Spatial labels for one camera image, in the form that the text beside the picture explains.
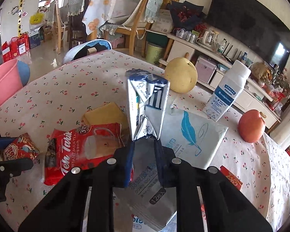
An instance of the metal screw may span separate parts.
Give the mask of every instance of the metal screw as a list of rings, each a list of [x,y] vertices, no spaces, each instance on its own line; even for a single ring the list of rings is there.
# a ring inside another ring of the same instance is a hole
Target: metal screw
[[[181,164],[182,160],[180,158],[174,158],[174,159],[172,159],[172,163],[173,164]]]
[[[109,158],[106,162],[107,162],[107,164],[114,165],[116,163],[116,159],[115,158]]]
[[[74,174],[77,174],[81,171],[81,169],[79,167],[74,167],[72,168],[71,172],[74,173]]]
[[[210,173],[217,173],[217,172],[218,172],[218,169],[217,169],[216,167],[209,167],[209,168],[208,168],[208,171],[209,171]]]

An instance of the television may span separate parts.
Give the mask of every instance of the television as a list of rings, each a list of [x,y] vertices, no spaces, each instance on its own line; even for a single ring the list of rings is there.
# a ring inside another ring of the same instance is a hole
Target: television
[[[205,21],[283,71],[290,55],[290,30],[257,0],[213,0]]]

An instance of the crumpled snack bag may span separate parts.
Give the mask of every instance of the crumpled snack bag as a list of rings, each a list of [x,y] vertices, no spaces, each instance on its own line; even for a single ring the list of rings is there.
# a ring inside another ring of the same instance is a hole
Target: crumpled snack bag
[[[34,145],[28,133],[24,133],[16,138],[3,151],[0,151],[3,160],[15,160],[21,158],[29,158],[34,160],[40,151]]]
[[[46,185],[57,184],[73,167],[96,167],[123,147],[121,125],[84,125],[68,132],[54,130],[45,156]]]

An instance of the table cloth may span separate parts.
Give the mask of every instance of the table cloth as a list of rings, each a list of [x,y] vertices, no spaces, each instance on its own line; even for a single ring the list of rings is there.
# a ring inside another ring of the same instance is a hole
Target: table cloth
[[[84,14],[83,23],[86,26],[86,33],[89,35],[107,21],[107,14],[111,8],[112,0],[90,0],[89,6]],[[138,5],[134,2],[127,4],[124,0],[116,0],[117,9],[113,12],[113,16],[121,18],[126,16],[128,18],[135,7]]]
[[[45,152],[53,130],[67,131],[82,125],[86,111],[113,101],[125,113],[125,72],[132,68],[157,75],[164,73],[154,65],[108,50],[38,78],[0,107],[1,135],[17,137],[28,132]],[[202,115],[201,109],[209,97],[209,93],[196,86],[188,94],[170,91],[168,101],[175,108]],[[253,144],[244,142],[237,132],[240,116],[230,108],[219,120],[229,129],[212,165],[223,165],[234,173],[243,182],[241,192],[277,228],[290,214],[290,158],[284,151],[276,153],[279,148],[267,135]],[[7,201],[0,203],[0,213],[15,231],[51,189],[42,183],[42,157],[34,160],[31,170],[10,180]]]

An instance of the blue feather logo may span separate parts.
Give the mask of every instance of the blue feather logo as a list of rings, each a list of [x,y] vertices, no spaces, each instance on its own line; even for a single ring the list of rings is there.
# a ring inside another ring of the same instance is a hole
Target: blue feather logo
[[[185,137],[185,139],[189,142],[190,146],[197,147],[197,150],[195,151],[195,156],[198,156],[202,150],[197,145],[195,130],[193,126],[190,124],[189,114],[186,111],[184,111],[184,117],[182,120],[182,134]]]

